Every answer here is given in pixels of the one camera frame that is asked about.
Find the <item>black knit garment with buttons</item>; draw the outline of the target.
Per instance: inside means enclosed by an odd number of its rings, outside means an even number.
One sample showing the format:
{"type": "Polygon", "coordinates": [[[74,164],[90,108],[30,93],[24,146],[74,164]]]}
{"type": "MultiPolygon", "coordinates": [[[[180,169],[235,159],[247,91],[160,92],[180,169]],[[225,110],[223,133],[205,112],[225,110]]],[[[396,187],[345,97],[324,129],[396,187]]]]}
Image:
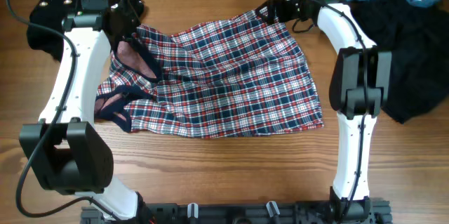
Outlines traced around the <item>black knit garment with buttons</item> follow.
{"type": "MultiPolygon", "coordinates": [[[[119,2],[120,0],[39,0],[29,15],[29,21],[34,25],[54,29],[57,33],[52,34],[34,26],[28,27],[26,35],[29,47],[44,51],[61,62],[64,46],[61,36],[74,28],[91,27],[95,31],[103,31],[106,11],[119,2]]],[[[112,50],[120,49],[122,41],[138,53],[143,50],[143,45],[131,35],[124,37],[117,47],[111,47],[112,50]]]]}

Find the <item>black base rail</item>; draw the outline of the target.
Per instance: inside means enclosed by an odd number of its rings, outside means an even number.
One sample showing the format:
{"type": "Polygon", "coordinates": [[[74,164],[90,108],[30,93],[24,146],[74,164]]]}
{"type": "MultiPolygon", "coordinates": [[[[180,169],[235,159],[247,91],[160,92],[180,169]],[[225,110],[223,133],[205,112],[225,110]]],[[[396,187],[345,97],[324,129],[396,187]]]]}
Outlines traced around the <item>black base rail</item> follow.
{"type": "MultiPolygon", "coordinates": [[[[148,204],[148,223],[338,223],[340,214],[330,202],[278,204],[177,205],[148,204]]],[[[353,202],[344,223],[392,224],[390,202],[353,202]]]]}

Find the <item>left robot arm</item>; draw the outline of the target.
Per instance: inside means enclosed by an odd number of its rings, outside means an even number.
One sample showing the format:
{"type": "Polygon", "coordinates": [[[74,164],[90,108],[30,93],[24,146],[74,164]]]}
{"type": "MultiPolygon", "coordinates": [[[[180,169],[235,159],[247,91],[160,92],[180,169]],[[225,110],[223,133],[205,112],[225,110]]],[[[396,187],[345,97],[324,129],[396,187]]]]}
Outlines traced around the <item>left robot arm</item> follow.
{"type": "Polygon", "coordinates": [[[40,186],[87,201],[83,223],[144,223],[151,217],[139,193],[114,176],[112,151],[94,127],[95,96],[102,67],[121,38],[138,26],[128,0],[57,0],[38,4],[58,24],[28,20],[27,25],[60,38],[62,59],[51,96],[35,124],[20,132],[27,163],[15,202],[24,212],[22,190],[33,172],[40,186]]]}

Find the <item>red blue plaid garment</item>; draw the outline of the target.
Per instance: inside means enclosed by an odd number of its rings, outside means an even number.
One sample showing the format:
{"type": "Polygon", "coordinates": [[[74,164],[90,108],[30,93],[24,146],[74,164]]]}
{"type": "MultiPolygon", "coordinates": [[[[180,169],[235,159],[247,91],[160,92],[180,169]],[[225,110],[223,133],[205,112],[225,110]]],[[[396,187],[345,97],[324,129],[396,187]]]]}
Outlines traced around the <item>red blue plaid garment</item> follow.
{"type": "Polygon", "coordinates": [[[306,58],[254,11],[167,35],[147,25],[112,51],[94,115],[125,132],[253,137],[323,126],[306,58]]]}

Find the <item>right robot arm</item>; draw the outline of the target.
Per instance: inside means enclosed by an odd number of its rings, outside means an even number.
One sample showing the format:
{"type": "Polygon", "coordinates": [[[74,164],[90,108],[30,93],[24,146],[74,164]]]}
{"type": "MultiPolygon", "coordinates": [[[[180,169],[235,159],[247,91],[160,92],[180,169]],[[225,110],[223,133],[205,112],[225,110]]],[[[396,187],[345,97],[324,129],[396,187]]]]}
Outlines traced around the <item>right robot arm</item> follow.
{"type": "Polygon", "coordinates": [[[326,201],[267,202],[269,223],[391,223],[391,205],[370,198],[368,163],[377,117],[386,103],[392,54],[380,50],[356,23],[345,0],[268,0],[256,15],[275,20],[312,20],[337,53],[329,101],[337,113],[338,161],[326,201]]]}

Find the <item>black mesh garment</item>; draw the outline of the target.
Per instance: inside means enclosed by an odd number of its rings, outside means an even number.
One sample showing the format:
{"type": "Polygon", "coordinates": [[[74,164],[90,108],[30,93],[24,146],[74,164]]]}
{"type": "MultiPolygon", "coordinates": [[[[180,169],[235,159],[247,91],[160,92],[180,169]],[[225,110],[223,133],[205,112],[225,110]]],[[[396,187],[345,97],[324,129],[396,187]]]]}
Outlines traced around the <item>black mesh garment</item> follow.
{"type": "Polygon", "coordinates": [[[406,0],[354,3],[363,32],[390,51],[389,94],[383,110],[398,123],[426,114],[448,97],[448,12],[406,0]]]}

